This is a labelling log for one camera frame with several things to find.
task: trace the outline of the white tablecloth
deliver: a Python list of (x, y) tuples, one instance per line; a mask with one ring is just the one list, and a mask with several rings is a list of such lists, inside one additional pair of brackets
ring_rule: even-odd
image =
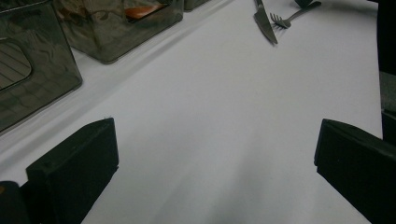
[(368, 223), (313, 161), (322, 119), (382, 135), (376, 9), (323, 0), (273, 46), (254, 0), (211, 0), (111, 65), (74, 51), (83, 86), (0, 136), (0, 179), (113, 117), (120, 169), (83, 223)]

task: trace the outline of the silverware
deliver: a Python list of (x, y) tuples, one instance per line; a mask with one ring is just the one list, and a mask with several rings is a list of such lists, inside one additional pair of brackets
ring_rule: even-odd
[(264, 4), (262, 0), (256, 0), (258, 10), (254, 14), (254, 19), (262, 30), (262, 33), (273, 43), (277, 44), (277, 40), (272, 29), (271, 23), (268, 20), (267, 13), (265, 12)]
[(313, 0), (294, 0), (300, 8), (307, 7)]
[(282, 20), (281, 17), (277, 16), (276, 14), (272, 14), (270, 13), (271, 16), (271, 20), (278, 26), (283, 27), (285, 29), (288, 29), (289, 27), (291, 27), (291, 21), (293, 19), (295, 19), (298, 16), (303, 15), (305, 12), (315, 8), (315, 7), (319, 7), (321, 5), (321, 2), (314, 2), (313, 4), (309, 5), (308, 7), (304, 7), (300, 10), (298, 10), (296, 13), (294, 13), (293, 15), (291, 15), (288, 19), (286, 20)]

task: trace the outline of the knife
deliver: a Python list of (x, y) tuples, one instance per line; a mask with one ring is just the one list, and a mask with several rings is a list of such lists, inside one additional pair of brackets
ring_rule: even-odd
[(277, 44), (277, 40), (272, 29), (271, 23), (268, 20), (267, 13), (265, 12), (264, 4), (262, 0), (256, 0), (258, 10), (256, 14), (254, 14), (254, 20), (259, 25), (262, 33), (273, 43)]

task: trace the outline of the food container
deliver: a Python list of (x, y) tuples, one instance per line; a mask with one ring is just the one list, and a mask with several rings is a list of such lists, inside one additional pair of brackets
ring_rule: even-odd
[(184, 0), (184, 10), (191, 11), (209, 0)]
[(82, 79), (51, 1), (0, 3), (0, 132)]
[(101, 63), (120, 56), (183, 18), (184, 0), (54, 0), (70, 45)]

